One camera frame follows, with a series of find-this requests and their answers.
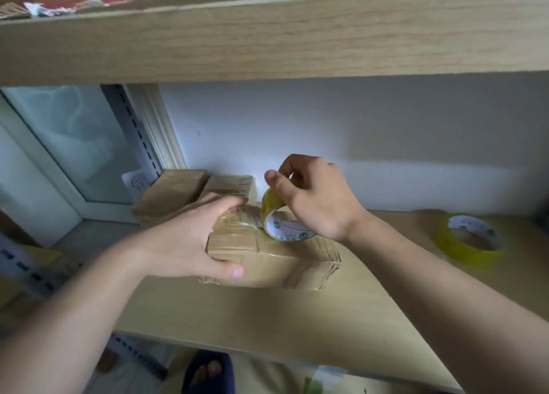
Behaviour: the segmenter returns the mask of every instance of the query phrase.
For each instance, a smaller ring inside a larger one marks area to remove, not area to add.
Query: foot
[[[202,381],[207,380],[208,378],[213,378],[216,375],[219,375],[223,372],[221,364],[217,361],[211,361],[208,365],[202,365],[194,373],[193,379],[190,381],[190,387],[201,383]]]

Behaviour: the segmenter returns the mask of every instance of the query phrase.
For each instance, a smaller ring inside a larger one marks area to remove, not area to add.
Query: hand
[[[123,239],[108,252],[126,257],[126,262],[136,266],[142,275],[240,278],[243,268],[234,262],[210,258],[206,244],[217,218],[245,202],[245,197],[209,193],[186,206],[182,214]]]
[[[290,182],[292,174],[303,177],[303,189]],[[339,168],[321,157],[292,154],[278,171],[267,171],[265,181],[299,220],[326,238],[341,242],[363,219],[372,217]]]

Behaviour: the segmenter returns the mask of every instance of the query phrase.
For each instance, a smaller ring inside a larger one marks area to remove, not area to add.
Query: yellow tape roll
[[[299,241],[316,236],[303,222],[288,220],[287,212],[278,211],[284,206],[286,204],[276,192],[267,189],[261,200],[261,222],[271,238],[278,241]]]
[[[460,241],[452,229],[462,229],[483,239],[491,250],[480,250]],[[435,237],[435,244],[450,258],[472,266],[491,266],[503,250],[503,243],[496,230],[477,217],[463,213],[447,215]]]

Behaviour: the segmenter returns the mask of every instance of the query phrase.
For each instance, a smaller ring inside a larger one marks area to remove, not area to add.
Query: shelf board
[[[549,69],[547,0],[246,0],[0,23],[0,85]]]
[[[375,211],[425,249],[440,212]],[[549,319],[549,237],[530,221],[489,217],[506,250],[486,270],[468,273]],[[258,290],[147,278],[116,329],[173,344],[243,351],[271,361],[335,365],[350,374],[459,390],[377,279],[341,247],[341,270],[322,291]]]

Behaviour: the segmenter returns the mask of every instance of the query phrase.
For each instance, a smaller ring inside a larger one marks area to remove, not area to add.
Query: blue slipper
[[[221,364],[223,370],[221,374],[215,377],[199,382],[189,388],[190,382],[202,365],[208,366],[211,361],[217,361]],[[201,350],[196,353],[192,361],[190,361],[185,378],[183,380],[182,394],[236,394],[234,387],[234,372],[233,363],[226,353]]]

